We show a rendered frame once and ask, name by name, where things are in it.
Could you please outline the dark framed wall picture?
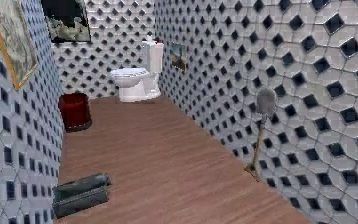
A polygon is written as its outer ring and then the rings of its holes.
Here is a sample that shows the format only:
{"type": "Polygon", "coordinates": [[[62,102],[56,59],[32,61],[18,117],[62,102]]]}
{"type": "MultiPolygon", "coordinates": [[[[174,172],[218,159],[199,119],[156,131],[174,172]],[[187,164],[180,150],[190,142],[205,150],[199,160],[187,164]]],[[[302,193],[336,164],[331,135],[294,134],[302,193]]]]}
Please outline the dark framed wall picture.
{"type": "Polygon", "coordinates": [[[41,5],[53,43],[91,41],[84,0],[41,0],[41,5]]]}

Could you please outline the small landscape wall picture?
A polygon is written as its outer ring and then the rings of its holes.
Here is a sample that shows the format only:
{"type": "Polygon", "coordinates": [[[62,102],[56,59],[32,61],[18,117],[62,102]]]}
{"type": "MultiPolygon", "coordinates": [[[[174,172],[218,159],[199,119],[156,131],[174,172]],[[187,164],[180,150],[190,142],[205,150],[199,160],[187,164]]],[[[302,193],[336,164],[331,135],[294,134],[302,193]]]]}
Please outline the small landscape wall picture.
{"type": "Polygon", "coordinates": [[[185,71],[187,69],[187,46],[179,43],[172,42],[170,45],[171,64],[185,71]]]}

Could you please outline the grey floor lamp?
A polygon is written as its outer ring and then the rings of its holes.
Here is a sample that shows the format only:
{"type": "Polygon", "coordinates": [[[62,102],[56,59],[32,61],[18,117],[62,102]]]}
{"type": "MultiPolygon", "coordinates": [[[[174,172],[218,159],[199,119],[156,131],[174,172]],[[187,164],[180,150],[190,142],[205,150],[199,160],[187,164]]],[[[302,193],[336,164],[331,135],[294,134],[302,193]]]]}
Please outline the grey floor lamp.
{"type": "Polygon", "coordinates": [[[261,120],[259,123],[259,132],[257,135],[252,159],[245,166],[244,170],[248,172],[256,181],[259,181],[259,176],[256,171],[256,161],[260,151],[260,144],[262,141],[266,120],[268,118],[271,118],[276,110],[277,96],[275,91],[270,88],[261,88],[257,94],[256,102],[257,112],[261,115],[261,120]]]}

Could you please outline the white toilet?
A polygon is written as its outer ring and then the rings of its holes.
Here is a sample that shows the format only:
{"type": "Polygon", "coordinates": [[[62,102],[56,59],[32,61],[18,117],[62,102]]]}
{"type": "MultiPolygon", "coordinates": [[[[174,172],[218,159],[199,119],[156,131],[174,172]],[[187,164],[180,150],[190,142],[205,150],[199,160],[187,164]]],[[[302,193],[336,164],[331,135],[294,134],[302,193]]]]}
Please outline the white toilet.
{"type": "Polygon", "coordinates": [[[115,69],[109,73],[118,87],[121,102],[151,100],[161,95],[158,80],[163,68],[163,49],[163,43],[143,41],[142,52],[146,60],[144,67],[115,69]]]}

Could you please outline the gold framed wall picture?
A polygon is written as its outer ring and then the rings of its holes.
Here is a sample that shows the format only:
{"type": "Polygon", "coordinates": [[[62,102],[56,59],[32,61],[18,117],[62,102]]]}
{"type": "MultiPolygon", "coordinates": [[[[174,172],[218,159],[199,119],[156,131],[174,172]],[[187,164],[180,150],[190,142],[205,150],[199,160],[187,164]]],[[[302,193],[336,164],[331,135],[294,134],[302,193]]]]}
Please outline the gold framed wall picture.
{"type": "Polygon", "coordinates": [[[19,0],[0,0],[0,51],[19,90],[35,72],[37,56],[19,0]]]}

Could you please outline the dark red trash can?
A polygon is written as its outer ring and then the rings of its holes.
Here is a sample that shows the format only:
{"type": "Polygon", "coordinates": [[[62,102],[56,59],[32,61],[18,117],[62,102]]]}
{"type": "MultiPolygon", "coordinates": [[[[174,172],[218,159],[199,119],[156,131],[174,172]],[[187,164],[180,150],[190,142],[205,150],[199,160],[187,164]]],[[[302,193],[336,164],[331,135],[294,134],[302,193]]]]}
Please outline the dark red trash can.
{"type": "Polygon", "coordinates": [[[91,126],[89,98],[86,94],[63,94],[59,97],[58,108],[66,132],[85,130],[91,126]]]}

